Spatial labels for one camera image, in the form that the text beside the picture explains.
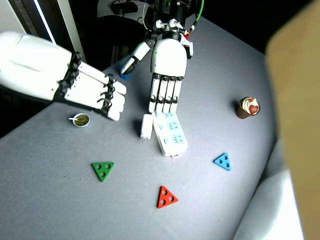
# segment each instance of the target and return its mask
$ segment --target robotic arm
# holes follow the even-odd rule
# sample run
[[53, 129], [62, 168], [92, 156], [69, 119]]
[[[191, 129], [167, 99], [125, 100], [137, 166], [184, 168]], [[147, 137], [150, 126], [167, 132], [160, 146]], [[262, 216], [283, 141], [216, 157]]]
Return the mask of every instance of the robotic arm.
[[187, 11], [191, 0], [158, 1], [159, 17], [153, 30], [147, 29], [147, 37], [132, 53], [121, 69], [121, 77], [126, 79], [135, 65], [154, 47], [151, 59], [152, 82], [149, 99], [149, 112], [175, 113], [178, 106], [182, 81], [186, 74], [187, 59], [194, 54], [189, 34], [195, 29], [203, 8], [196, 21], [188, 30], [184, 29]]
[[0, 86], [46, 101], [94, 110], [118, 121], [127, 88], [81, 61], [79, 53], [42, 38], [0, 33]]

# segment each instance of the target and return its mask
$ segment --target bowl of green food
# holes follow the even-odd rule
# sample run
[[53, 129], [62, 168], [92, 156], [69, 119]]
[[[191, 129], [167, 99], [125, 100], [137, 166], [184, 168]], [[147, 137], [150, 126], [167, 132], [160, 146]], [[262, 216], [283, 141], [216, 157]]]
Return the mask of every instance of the bowl of green food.
[[78, 113], [77, 115], [69, 119], [72, 120], [73, 124], [78, 128], [83, 128], [90, 122], [90, 117], [86, 113]]

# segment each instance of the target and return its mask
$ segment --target gray table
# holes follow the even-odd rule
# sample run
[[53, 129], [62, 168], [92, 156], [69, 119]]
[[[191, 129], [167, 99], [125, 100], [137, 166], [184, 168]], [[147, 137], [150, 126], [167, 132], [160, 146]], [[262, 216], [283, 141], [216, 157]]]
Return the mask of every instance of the gray table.
[[[54, 103], [0, 139], [2, 240], [233, 237], [276, 138], [265, 56], [206, 19], [190, 40], [195, 55], [177, 110], [187, 151], [164, 157], [154, 133], [140, 139], [152, 77], [148, 54], [122, 81], [128, 94], [119, 122], [89, 112], [89, 126], [76, 128], [67, 118], [88, 111]], [[261, 112], [242, 120], [234, 103], [245, 96], [257, 97]], [[231, 171], [213, 163], [225, 152]], [[103, 183], [96, 162], [115, 162]], [[179, 202], [158, 209], [161, 185]]]

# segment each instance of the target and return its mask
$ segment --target cupcake frosting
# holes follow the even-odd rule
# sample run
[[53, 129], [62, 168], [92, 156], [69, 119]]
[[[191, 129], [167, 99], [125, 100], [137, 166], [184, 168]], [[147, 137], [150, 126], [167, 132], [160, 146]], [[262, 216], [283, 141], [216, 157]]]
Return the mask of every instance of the cupcake frosting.
[[259, 104], [255, 97], [246, 97], [242, 101], [242, 109], [250, 115], [256, 115], [259, 111]]

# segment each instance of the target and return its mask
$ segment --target triangle with holes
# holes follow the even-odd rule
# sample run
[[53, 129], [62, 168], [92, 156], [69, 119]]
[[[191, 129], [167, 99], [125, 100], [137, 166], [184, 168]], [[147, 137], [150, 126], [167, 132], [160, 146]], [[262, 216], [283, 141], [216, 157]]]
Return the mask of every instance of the triangle with holes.
[[228, 153], [223, 154], [222, 156], [218, 157], [213, 162], [228, 171], [231, 170], [231, 165], [230, 165]]
[[107, 178], [108, 174], [110, 173], [114, 165], [114, 162], [92, 163], [92, 166], [101, 182], [103, 182]]
[[173, 195], [165, 186], [161, 186], [158, 200], [158, 209], [178, 202], [178, 198]]

